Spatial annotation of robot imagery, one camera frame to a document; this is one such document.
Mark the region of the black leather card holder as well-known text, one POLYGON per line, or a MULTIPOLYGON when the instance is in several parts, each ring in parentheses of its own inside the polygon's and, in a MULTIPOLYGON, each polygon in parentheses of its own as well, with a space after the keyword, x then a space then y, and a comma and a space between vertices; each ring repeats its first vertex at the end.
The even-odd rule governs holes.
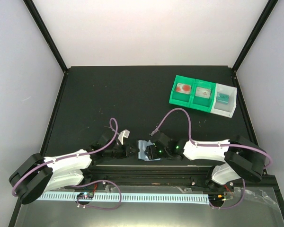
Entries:
POLYGON ((146 155, 145 151, 146 148, 150 145, 153 145, 153 143, 148 140, 138 140, 138 159, 139 160, 144 160, 144 161, 161 161, 162 158, 157 158, 157 159, 149 159, 148 156, 146 155))

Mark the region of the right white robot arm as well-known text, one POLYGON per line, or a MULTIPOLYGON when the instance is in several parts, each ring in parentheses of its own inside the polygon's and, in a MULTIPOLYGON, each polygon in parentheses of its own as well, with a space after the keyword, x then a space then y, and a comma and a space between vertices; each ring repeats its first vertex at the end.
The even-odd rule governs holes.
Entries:
POLYGON ((192 176, 191 185, 204 192, 218 192, 238 179, 259 183, 268 156, 263 149, 241 136, 234 140, 191 142, 174 140, 157 132, 149 141, 138 141, 138 158, 144 161, 184 158, 217 161, 219 164, 210 167, 206 176, 192 176))

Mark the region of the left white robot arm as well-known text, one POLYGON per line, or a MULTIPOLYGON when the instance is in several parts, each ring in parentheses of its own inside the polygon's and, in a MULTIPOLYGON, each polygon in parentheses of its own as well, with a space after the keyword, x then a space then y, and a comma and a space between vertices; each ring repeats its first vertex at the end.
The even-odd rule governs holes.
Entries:
POLYGON ((10 176, 12 195, 22 204, 30 204, 48 191, 68 186, 89 188, 92 166, 138 153, 137 143, 128 137, 127 130, 120 133, 107 131, 86 149, 55 157, 33 154, 10 176))

